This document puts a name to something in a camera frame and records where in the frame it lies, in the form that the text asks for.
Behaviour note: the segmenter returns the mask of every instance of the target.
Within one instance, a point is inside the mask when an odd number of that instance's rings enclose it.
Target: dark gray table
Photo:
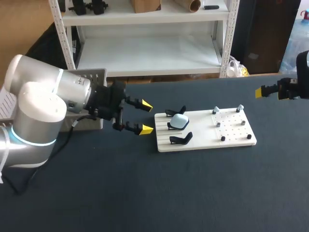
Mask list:
[[[129,85],[152,113],[245,106],[253,147],[158,153],[155,132],[76,132],[28,192],[0,186],[0,231],[304,232],[309,230],[309,101],[256,100],[277,77]],[[60,135],[58,144],[65,135]],[[16,182],[22,170],[7,170]]]

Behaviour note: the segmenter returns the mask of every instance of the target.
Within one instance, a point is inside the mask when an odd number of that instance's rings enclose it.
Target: wall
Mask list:
[[[53,23],[48,0],[0,0],[0,86],[17,54],[25,54]]]

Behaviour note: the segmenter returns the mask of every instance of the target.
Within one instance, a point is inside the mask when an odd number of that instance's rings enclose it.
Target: hole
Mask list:
[[[199,0],[194,0],[190,5],[191,12],[196,12],[201,7],[201,2]]]

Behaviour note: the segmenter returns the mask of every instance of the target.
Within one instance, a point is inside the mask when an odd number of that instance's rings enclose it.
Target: cardboard box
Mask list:
[[[161,10],[161,0],[131,0],[135,13]]]

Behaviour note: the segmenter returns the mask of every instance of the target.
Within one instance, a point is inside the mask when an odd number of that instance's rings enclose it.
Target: shelf post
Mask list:
[[[62,52],[64,55],[64,59],[66,61],[67,67],[69,70],[74,70],[76,68],[75,68],[75,64],[73,60],[73,54],[72,54],[72,51],[70,50],[70,45],[69,45],[68,37],[66,35],[66,30],[64,28],[64,24],[62,21],[62,15],[59,9],[58,0],[48,0],[48,1],[49,1],[50,9],[53,14],[55,26],[57,29],[58,37],[60,40]]]
[[[234,38],[238,8],[239,8],[240,0],[231,0],[230,9],[229,9],[229,16],[227,21],[227,29],[226,29],[226,36],[223,46],[223,53],[222,53],[222,65],[220,70],[220,78],[226,77],[226,69],[229,63],[230,55],[231,55],[231,48]]]

